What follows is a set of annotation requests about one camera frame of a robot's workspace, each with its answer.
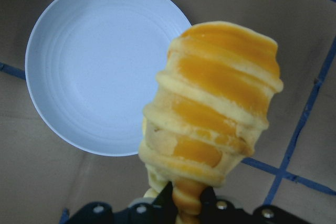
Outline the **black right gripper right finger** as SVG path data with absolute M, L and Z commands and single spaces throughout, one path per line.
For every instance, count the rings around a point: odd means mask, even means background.
M 218 205 L 218 200 L 213 188 L 206 187 L 201 193 L 200 200 L 202 205 L 201 213 L 199 215 L 201 223 L 220 223 L 220 216 L 223 208 L 221 208 L 221 205 Z

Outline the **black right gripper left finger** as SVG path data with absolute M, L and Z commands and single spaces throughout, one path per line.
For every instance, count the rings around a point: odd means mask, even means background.
M 168 182 L 152 203 L 155 223 L 175 223 L 173 185 Z

